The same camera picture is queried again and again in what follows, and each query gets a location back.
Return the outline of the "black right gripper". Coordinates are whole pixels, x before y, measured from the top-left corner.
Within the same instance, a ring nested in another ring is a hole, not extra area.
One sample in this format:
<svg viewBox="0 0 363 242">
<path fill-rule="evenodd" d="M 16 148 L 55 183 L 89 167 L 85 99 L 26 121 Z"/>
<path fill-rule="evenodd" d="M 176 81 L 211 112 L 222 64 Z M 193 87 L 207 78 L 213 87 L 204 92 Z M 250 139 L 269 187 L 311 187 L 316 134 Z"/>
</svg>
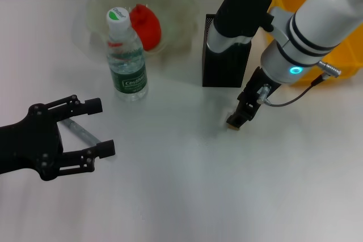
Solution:
<svg viewBox="0 0 363 242">
<path fill-rule="evenodd" d="M 266 84 L 270 86 L 270 92 L 268 96 L 280 87 L 280 84 L 270 79 L 262 68 L 256 68 L 245 88 L 238 96 L 239 103 L 237 106 L 237 112 L 231 114 L 226 120 L 226 123 L 230 127 L 233 129 L 239 129 L 244 123 L 248 121 L 248 119 L 253 119 L 253 117 L 256 115 L 256 112 L 260 108 L 260 104 L 257 103 L 260 90 Z"/>
</svg>

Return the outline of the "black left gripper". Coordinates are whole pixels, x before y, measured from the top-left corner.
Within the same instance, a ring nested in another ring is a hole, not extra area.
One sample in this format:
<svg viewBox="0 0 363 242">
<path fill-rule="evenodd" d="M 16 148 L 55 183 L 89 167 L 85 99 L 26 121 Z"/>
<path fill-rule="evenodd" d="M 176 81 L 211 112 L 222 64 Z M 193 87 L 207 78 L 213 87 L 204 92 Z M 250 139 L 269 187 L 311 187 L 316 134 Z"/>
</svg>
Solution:
<svg viewBox="0 0 363 242">
<path fill-rule="evenodd" d="M 95 158 L 115 155 L 113 140 L 83 150 L 62 153 L 58 121 L 103 111 L 100 98 L 85 100 L 71 95 L 47 104 L 30 106 L 21 121 L 1 127 L 1 174 L 21 169 L 36 171 L 44 181 L 61 176 L 93 172 Z M 56 166 L 60 155 L 60 168 Z"/>
</svg>

